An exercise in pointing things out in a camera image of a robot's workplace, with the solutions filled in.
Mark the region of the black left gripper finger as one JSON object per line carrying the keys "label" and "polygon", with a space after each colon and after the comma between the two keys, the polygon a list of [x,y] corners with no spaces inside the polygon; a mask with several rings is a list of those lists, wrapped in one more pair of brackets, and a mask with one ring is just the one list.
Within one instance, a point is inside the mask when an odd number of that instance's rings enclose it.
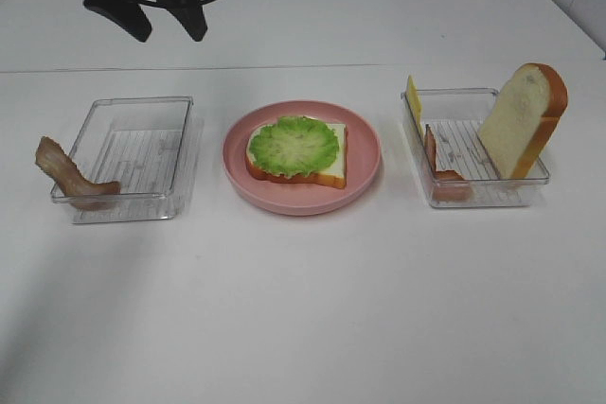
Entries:
{"label": "black left gripper finger", "polygon": [[207,24],[201,0],[158,0],[181,24],[195,42],[200,42],[207,32]]}
{"label": "black left gripper finger", "polygon": [[120,26],[132,37],[145,43],[152,33],[152,24],[135,3],[124,0],[84,0],[86,9]]}

